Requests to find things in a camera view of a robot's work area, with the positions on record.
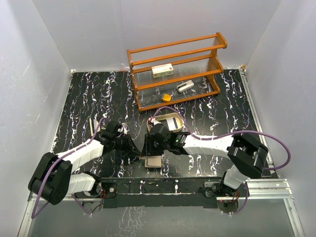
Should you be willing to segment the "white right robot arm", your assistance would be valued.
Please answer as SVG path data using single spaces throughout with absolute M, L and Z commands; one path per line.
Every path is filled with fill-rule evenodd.
M 237 131 L 223 137 L 197 136 L 189 132 L 173 132 L 161 123 L 145 135 L 141 155 L 159 156 L 169 151 L 175 155 L 212 155 L 228 158 L 232 163 L 219 183 L 206 190 L 215 196 L 232 196 L 242 183 L 259 179 L 265 167 L 268 148 L 250 131 Z

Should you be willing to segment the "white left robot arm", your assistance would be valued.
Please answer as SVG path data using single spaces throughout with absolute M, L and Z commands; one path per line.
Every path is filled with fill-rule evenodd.
M 98 177 L 88 172 L 74 174 L 74 171 L 112 151 L 121 152 L 124 158 L 141 154 L 124 126 L 113 120 L 105 128 L 97 126 L 92 137 L 77 147 L 58 154 L 45 153 L 28 183 L 28 189 L 52 205 L 79 192 L 97 197 L 102 191 Z

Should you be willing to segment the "beige oval tray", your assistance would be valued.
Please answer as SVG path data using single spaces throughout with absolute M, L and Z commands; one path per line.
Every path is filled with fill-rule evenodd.
M 180 132 L 184 127 L 184 120 L 177 113 L 156 116 L 147 120 L 147 131 L 149 132 L 155 124 L 161 123 L 172 132 Z

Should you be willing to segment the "cream leather card holder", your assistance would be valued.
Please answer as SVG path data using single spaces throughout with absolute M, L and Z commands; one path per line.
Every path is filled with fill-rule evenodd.
M 161 168 L 162 167 L 162 155 L 140 157 L 140 160 L 144 161 L 146 168 Z

